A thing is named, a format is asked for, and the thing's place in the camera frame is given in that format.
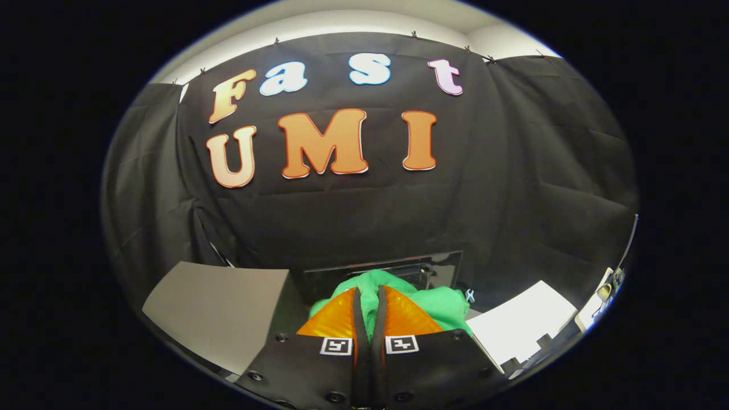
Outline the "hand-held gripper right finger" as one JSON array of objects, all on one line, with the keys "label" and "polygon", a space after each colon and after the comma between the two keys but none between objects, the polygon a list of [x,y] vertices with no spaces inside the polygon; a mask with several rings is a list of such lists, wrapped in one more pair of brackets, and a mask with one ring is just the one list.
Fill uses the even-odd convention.
[{"label": "hand-held gripper right finger", "polygon": [[505,372],[464,329],[445,331],[403,293],[381,285],[371,340],[373,408],[466,408],[494,395]]}]

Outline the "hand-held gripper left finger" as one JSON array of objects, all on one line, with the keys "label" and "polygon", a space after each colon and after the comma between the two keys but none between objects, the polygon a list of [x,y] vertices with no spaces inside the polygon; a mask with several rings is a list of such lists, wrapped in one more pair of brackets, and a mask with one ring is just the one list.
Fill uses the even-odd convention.
[{"label": "hand-held gripper left finger", "polygon": [[354,286],[292,331],[272,332],[236,385],[284,408],[366,407],[370,350],[361,291]]}]

